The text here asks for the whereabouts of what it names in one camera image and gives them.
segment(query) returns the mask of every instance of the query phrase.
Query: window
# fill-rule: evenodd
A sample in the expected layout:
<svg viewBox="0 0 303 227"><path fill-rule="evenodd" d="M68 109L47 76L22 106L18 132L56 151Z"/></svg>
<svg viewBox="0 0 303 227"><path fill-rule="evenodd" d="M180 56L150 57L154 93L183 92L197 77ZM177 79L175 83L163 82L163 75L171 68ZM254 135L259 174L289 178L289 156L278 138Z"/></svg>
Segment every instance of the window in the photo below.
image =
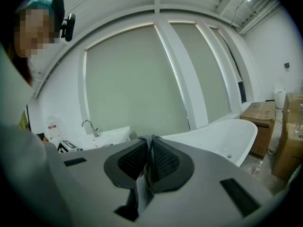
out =
<svg viewBox="0 0 303 227"><path fill-rule="evenodd" d="M211 29L214 32L214 34L217 36L217 38L219 39L219 41L221 42L221 44L222 44L224 50L226 51L226 53L227 53L230 61L232 62L232 67L233 67L233 70L234 70L234 72L236 74L238 85L239 85L239 90L240 90L240 94L241 94L241 101L242 101L242 103L245 103L246 102L246 95L245 95L244 84L243 84L243 81L242 81L242 78L241 78L241 75L240 75L240 72L239 72L236 60L234 59L231 50L229 49L226 41L221 36L221 34L219 33L219 31L217 29L214 29L214 28L211 28Z"/></svg>
<svg viewBox="0 0 303 227"><path fill-rule="evenodd" d="M195 67L203 92L208 122L231 112L225 82L207 41L193 24L172 24Z"/></svg>
<svg viewBox="0 0 303 227"><path fill-rule="evenodd" d="M178 84L154 26L111 37L87 51L90 117L103 131L131 137L189 131Z"/></svg>

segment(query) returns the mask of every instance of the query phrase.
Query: black slot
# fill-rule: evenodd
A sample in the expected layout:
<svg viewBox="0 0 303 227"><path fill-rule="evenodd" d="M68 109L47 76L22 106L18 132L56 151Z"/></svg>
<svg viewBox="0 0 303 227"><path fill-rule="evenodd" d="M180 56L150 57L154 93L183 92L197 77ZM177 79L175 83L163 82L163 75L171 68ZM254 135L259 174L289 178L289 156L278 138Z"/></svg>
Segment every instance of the black slot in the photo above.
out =
<svg viewBox="0 0 303 227"><path fill-rule="evenodd" d="M127 204L117 208L115 213L130 221L135 221L139 217L137 195L138 193L135 193L135 190L132 189L129 193Z"/></svg>
<svg viewBox="0 0 303 227"><path fill-rule="evenodd" d="M234 179L226 179L220 183L244 217L260 207Z"/></svg>
<svg viewBox="0 0 303 227"><path fill-rule="evenodd" d="M244 83L242 81L238 82L238 86L239 86L239 89L240 89L241 101L242 101L242 103L245 103L245 102L247 102L247 100L246 100Z"/></svg>
<svg viewBox="0 0 303 227"><path fill-rule="evenodd" d="M269 125L260 125L260 124L257 124L257 127L269 129Z"/></svg>
<svg viewBox="0 0 303 227"><path fill-rule="evenodd" d="M86 159L84 159L83 157L80 157L80 158L76 158L76 159L73 159L73 160L68 160L68 161L64 161L64 164L66 166L73 166L73 165L76 165L76 164L79 164L79 163L82 163L82 162L85 162Z"/></svg>

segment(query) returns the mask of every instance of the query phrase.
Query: black mesh vent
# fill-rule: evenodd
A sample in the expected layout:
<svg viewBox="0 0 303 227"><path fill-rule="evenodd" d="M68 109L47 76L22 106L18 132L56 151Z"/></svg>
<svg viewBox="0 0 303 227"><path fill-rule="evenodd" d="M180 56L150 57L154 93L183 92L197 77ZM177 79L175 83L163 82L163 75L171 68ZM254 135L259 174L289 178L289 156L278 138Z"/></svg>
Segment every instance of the black mesh vent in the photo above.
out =
<svg viewBox="0 0 303 227"><path fill-rule="evenodd" d="M146 163L147 147L141 145L118 160L118 166L125 174L136 180Z"/></svg>
<svg viewBox="0 0 303 227"><path fill-rule="evenodd" d="M172 174L179 167L179 158L155 141L153 141L153 152L159 180Z"/></svg>

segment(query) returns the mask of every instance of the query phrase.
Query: floor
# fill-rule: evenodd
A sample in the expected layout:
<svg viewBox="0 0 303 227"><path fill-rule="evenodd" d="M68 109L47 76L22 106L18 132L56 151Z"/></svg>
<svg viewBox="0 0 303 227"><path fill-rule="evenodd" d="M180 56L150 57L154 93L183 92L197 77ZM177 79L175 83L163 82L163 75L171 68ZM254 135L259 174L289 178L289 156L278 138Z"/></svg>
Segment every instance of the floor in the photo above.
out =
<svg viewBox="0 0 303 227"><path fill-rule="evenodd" d="M275 153L277 146L279 144L279 139L281 136L282 130L282 109L276 110L276 123L273 131L273 135L271 137L268 149L273 154L267 153L263 159L263 164L260 170L260 173L254 177L257 181L260 181L267 189L269 189L273 194L277 194L282 189L285 188L287 182L272 175L271 169L275 160ZM255 165L260 162L259 158L248 155L242 165L240 166L248 174L252 174Z"/></svg>

